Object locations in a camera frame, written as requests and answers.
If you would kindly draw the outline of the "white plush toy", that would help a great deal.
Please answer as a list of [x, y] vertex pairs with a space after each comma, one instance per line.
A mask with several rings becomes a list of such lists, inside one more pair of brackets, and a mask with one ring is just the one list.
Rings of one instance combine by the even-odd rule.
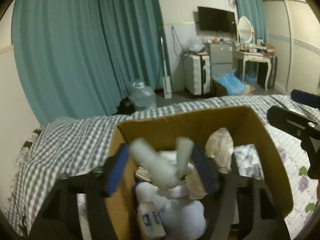
[[189, 197], [187, 184], [180, 181], [173, 189], [162, 190], [153, 182], [136, 185], [139, 203], [153, 202], [160, 215], [166, 239], [198, 239], [207, 227], [204, 206]]

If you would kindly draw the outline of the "small light blue tissue pack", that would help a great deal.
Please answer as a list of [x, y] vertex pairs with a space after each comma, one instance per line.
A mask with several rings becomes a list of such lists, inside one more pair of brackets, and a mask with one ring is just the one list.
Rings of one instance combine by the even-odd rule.
[[167, 235], [153, 202], [139, 204], [137, 221], [142, 239], [163, 239]]

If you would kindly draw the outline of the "white socks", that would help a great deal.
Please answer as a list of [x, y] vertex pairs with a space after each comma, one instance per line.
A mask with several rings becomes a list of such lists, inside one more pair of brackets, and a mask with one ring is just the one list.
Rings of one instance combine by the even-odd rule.
[[144, 167], [151, 176], [152, 182], [162, 190], [173, 189], [179, 185], [187, 174], [189, 159], [194, 143], [186, 137], [176, 139], [176, 164], [163, 158], [143, 138], [138, 138], [129, 144], [129, 153], [136, 162]]

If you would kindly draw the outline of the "cream soft cloth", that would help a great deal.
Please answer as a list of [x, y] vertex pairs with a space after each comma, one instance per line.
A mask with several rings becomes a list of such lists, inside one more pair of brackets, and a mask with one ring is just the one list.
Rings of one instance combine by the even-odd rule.
[[185, 178], [190, 199], [202, 199], [219, 191], [219, 174], [231, 172], [233, 150], [233, 139], [225, 127], [209, 136], [204, 153], [194, 146], [191, 155], [194, 167]]

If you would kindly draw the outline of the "white floral quilted blanket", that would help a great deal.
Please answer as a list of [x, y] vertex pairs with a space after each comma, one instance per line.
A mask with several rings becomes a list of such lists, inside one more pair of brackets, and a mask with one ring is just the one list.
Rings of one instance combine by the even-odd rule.
[[310, 164], [299, 140], [247, 109], [209, 109], [144, 120], [97, 116], [77, 121], [76, 134], [81, 139], [80, 155], [92, 168], [114, 155], [122, 142], [143, 138], [157, 150], [172, 150], [177, 137], [188, 137], [204, 148], [209, 136], [222, 127], [228, 129], [235, 146], [256, 146], [265, 178], [295, 237], [311, 216], [307, 207], [316, 202], [318, 183], [306, 174]]

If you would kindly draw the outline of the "brown cardboard box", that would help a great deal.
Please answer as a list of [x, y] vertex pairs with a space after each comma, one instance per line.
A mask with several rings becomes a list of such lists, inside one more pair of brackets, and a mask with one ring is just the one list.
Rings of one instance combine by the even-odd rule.
[[[226, 128], [235, 146], [255, 146], [264, 178], [242, 177], [232, 163], [228, 174], [205, 155], [210, 135]], [[235, 209], [240, 212], [238, 239], [289, 239], [285, 217], [293, 208], [289, 179], [280, 155], [264, 124], [250, 107], [203, 109], [139, 121], [124, 121], [113, 132], [109, 156], [122, 144], [145, 139], [156, 150], [172, 150], [178, 137], [194, 142], [191, 155], [206, 196], [208, 226], [203, 239], [229, 239]]]

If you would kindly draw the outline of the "grey checked bed sheet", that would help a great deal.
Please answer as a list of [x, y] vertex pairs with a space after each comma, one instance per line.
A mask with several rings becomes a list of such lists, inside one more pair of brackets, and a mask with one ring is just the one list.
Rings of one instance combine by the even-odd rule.
[[[208, 108], [249, 106], [257, 116], [267, 120], [267, 110], [274, 105], [319, 120], [317, 109], [296, 103], [286, 95], [223, 96], [175, 103], [126, 116], [142, 120]], [[23, 145], [18, 158], [18, 172], [10, 189], [11, 197], [4, 209], [6, 218], [18, 235], [24, 236], [29, 232], [46, 195], [61, 173], [75, 175], [94, 168], [88, 168], [87, 161], [80, 155], [77, 121], [67, 117], [56, 119], [46, 127], [35, 130]]]

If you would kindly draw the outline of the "white louvered wardrobe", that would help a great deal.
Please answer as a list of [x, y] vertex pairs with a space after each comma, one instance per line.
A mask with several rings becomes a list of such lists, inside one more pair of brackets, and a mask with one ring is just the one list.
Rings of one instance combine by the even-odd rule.
[[319, 22], [304, 0], [264, 0], [268, 41], [278, 58], [275, 87], [319, 92]]

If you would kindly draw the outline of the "blue plastic bags pile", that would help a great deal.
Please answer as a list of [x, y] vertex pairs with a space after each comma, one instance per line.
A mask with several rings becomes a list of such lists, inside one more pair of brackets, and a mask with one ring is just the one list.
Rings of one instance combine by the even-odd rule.
[[213, 79], [213, 86], [215, 95], [222, 96], [237, 96], [237, 95], [251, 95], [255, 88], [245, 82], [242, 82], [235, 75], [235, 69], [222, 77]]

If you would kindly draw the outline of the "white oval vanity mirror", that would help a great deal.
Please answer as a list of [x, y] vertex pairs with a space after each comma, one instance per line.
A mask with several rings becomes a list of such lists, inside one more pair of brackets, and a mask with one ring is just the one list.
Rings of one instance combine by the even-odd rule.
[[246, 16], [241, 16], [237, 23], [238, 41], [244, 44], [254, 43], [254, 28]]

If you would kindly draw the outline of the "small silver refrigerator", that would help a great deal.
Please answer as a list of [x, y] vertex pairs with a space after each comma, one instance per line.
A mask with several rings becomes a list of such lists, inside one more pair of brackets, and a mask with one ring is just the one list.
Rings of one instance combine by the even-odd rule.
[[228, 43], [206, 43], [212, 78], [220, 78], [233, 70], [233, 48]]

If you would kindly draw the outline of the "teal window curtain right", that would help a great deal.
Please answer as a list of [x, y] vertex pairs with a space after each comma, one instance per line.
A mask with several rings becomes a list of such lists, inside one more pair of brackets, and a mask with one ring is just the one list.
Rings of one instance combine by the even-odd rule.
[[255, 38], [262, 38], [264, 42], [268, 41], [265, 7], [263, 0], [235, 0], [238, 10], [238, 16], [245, 16], [253, 25]]

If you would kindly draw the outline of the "white hard-shell suitcase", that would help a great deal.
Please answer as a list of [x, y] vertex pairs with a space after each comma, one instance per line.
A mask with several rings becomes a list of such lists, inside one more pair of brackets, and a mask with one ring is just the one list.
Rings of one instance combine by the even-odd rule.
[[192, 95], [210, 93], [211, 75], [208, 55], [188, 55], [183, 61], [185, 87]]

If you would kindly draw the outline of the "clear plastic bag on suitcase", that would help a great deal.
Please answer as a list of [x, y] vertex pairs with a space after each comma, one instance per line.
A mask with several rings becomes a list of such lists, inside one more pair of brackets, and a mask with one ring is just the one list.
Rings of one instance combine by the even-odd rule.
[[206, 51], [205, 40], [202, 37], [189, 38], [185, 44], [187, 52], [198, 54]]

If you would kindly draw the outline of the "clear large water jug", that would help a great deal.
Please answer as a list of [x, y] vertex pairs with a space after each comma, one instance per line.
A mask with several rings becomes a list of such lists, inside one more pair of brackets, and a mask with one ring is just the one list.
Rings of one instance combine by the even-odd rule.
[[143, 81], [132, 83], [129, 99], [133, 103], [136, 111], [147, 111], [157, 108], [154, 90], [146, 86]]

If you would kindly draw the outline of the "white upright stick vacuum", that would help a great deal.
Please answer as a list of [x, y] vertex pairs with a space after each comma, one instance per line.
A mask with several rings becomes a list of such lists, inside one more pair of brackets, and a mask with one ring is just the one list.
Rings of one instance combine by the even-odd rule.
[[163, 58], [164, 98], [165, 99], [171, 99], [172, 98], [171, 78], [170, 78], [170, 75], [168, 74], [167, 60], [166, 60], [166, 57], [165, 57], [164, 39], [163, 39], [163, 26], [162, 25], [159, 26], [159, 34], [160, 34], [162, 58]]

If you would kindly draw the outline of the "large teal curtain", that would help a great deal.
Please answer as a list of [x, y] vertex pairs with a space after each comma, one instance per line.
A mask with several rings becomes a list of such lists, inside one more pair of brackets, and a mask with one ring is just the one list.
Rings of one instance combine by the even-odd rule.
[[16, 0], [11, 40], [38, 122], [112, 115], [135, 81], [162, 89], [160, 25], [159, 0]]

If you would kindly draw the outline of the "black wall television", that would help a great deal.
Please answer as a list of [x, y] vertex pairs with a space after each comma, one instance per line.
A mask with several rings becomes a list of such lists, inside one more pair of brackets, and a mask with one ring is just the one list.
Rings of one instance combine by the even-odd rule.
[[197, 7], [201, 31], [236, 34], [235, 14], [231, 11]]

